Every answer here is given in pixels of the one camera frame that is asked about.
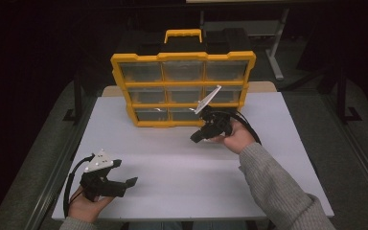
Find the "black bracket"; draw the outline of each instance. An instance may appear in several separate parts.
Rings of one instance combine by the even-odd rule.
[[[74,122],[76,124],[82,114],[82,96],[81,96],[81,83],[79,74],[74,75],[74,109],[70,108],[67,110],[62,121],[64,122]]]
[[[336,91],[336,114],[344,124],[346,124],[349,121],[362,121],[359,114],[353,107],[348,107],[352,115],[347,116],[345,114],[345,107],[346,107],[346,75],[343,68],[341,68]]]

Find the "gray sleeve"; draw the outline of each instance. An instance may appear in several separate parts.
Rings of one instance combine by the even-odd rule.
[[[97,227],[93,223],[67,217],[59,230],[97,230]]]
[[[247,146],[240,161],[255,202],[278,229],[334,229],[319,199],[306,194],[260,144]]]

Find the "black cable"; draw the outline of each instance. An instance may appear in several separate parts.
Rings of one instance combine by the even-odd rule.
[[[73,171],[68,174],[68,179],[67,179],[67,184],[65,186],[65,190],[64,190],[64,199],[62,200],[62,209],[64,211],[64,217],[67,218],[68,217],[68,209],[70,208],[70,203],[68,202],[68,199],[70,198],[70,191],[71,191],[71,186],[73,185],[73,181],[74,181],[74,175],[76,174],[76,170],[79,168],[79,166],[84,163],[85,161],[91,161],[94,158],[94,154],[92,154],[91,156],[85,157],[83,158],[77,165],[76,167],[74,167]]]
[[[256,133],[255,129],[253,129],[253,127],[249,124],[249,122],[246,120],[246,118],[241,114],[241,116],[234,114],[232,112],[229,111],[208,111],[207,114],[205,114],[204,116],[208,116],[210,114],[213,113],[221,113],[221,114],[226,114],[229,115],[231,118],[234,118],[235,120],[237,120],[238,122],[240,122],[248,131],[249,133],[253,136],[253,138],[255,139],[255,141],[259,144],[262,144],[259,135]]]
[[[84,191],[85,189],[82,189],[82,191],[81,192],[79,192],[76,196],[74,196],[72,199],[70,199],[70,204],[79,196],[79,195],[81,195],[82,193],[83,193],[83,191]]]

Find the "organizer drawer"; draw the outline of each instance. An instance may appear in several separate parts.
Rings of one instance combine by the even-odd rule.
[[[159,62],[128,62],[120,63],[126,82],[161,81]]]
[[[167,121],[169,114],[167,108],[136,108],[138,121]]]
[[[215,86],[207,86],[205,94],[208,95],[214,91]],[[220,91],[211,100],[211,103],[238,103],[242,92],[242,86],[222,86]]]
[[[134,87],[127,92],[135,104],[162,104],[166,101],[163,87]]]
[[[166,81],[201,81],[203,61],[169,60],[162,62]]]
[[[172,121],[198,121],[199,116],[194,113],[195,108],[169,108]]]
[[[198,103],[202,100],[202,87],[177,87],[166,88],[169,103]]]
[[[217,60],[206,62],[207,81],[241,81],[247,60]]]

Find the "metal stand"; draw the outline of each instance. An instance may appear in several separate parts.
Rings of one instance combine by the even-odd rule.
[[[220,22],[205,22],[204,11],[200,12],[199,29],[206,31],[217,31],[227,27],[242,27],[245,29],[247,35],[259,35],[259,36],[274,36],[274,43],[270,49],[265,50],[268,61],[270,62],[271,69],[274,72],[274,76],[277,81],[284,79],[282,71],[276,60],[276,51],[279,46],[280,39],[282,38],[283,29],[286,26],[286,20],[288,17],[289,9],[284,9],[280,20],[263,20],[263,21],[220,21]]]
[[[279,46],[279,43],[280,43],[280,39],[283,34],[283,29],[286,26],[288,11],[289,9],[283,10],[282,18],[280,19],[280,22],[277,26],[273,46],[270,49],[265,50],[268,61],[270,62],[270,65],[271,65],[271,69],[274,72],[274,77],[276,78],[277,81],[282,81],[284,79],[284,76],[282,74],[282,71],[280,70],[280,67],[279,67],[279,64],[277,63],[275,55],[276,55],[277,47]]]

